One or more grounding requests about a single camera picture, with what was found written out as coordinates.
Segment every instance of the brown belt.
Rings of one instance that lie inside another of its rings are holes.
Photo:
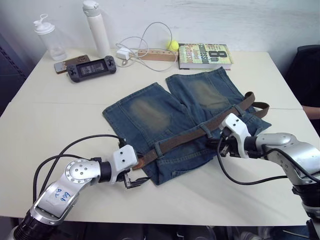
[[[252,91],[247,92],[244,96],[244,100],[240,102],[237,106],[244,111],[248,109],[250,106],[260,108],[261,110],[252,113],[253,115],[259,118],[263,118],[265,115],[267,115],[269,110],[269,105],[267,103],[255,102],[255,95]],[[212,132],[213,130],[217,129],[219,125],[222,123],[222,121],[231,113],[238,115],[239,111],[235,107],[232,107],[228,111],[221,113],[215,119],[207,122],[205,126],[208,128],[208,130],[210,130],[210,132]],[[178,147],[179,145],[198,139],[202,136],[205,136],[206,134],[207,133],[204,130],[202,130],[201,128],[198,128],[197,130],[194,130],[192,132],[188,132],[183,135],[178,135],[168,139],[165,142],[162,142],[161,144],[159,144],[159,148],[161,152],[165,154],[171,151],[172,149]],[[134,166],[133,169],[136,170],[136,169],[143,168],[145,165],[151,163],[157,158],[158,158],[158,154],[156,150],[152,149],[151,151],[147,152],[143,157],[138,159],[138,165]]]

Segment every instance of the belt loop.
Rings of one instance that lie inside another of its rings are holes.
[[[209,128],[207,128],[207,126],[206,126],[205,124],[201,123],[201,124],[199,125],[199,127],[206,133],[206,137],[207,137],[208,139],[213,139],[213,136],[212,136],[212,134],[211,134],[211,131],[209,130]]]
[[[164,156],[164,155],[162,154],[162,151],[161,151],[161,149],[160,149],[160,146],[159,146],[159,142],[158,142],[158,141],[155,142],[155,144],[154,144],[154,149],[155,149],[155,151],[156,151],[156,154],[158,155],[158,158],[161,158],[161,157]]]
[[[237,104],[233,104],[232,107],[234,107],[238,113],[243,117],[246,114],[246,111],[242,110],[241,107],[239,107]]]

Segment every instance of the person's arm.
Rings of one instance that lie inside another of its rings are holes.
[[[310,120],[320,119],[320,107],[303,106],[302,105],[302,108]]]

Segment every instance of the clear plastic bottle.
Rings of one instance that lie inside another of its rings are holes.
[[[47,17],[48,14],[41,14],[40,20],[33,22],[35,27],[34,31],[43,41],[53,60],[62,61],[67,57],[67,54],[55,32],[55,26],[50,22],[42,22]]]

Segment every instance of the jeans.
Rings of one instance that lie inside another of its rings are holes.
[[[221,67],[210,72],[193,75],[175,74],[166,79],[171,92],[153,83],[119,100],[103,111],[103,116],[113,130],[136,152],[146,154],[155,149],[157,160],[143,167],[151,180],[160,185],[179,175],[196,169],[216,155],[206,147],[209,138],[220,138],[220,130],[208,132],[207,136],[180,145],[162,154],[159,144],[176,135],[202,128],[204,123],[243,101],[244,96],[237,90]],[[251,135],[257,135],[269,126],[252,113],[238,108],[238,116],[248,127]]]

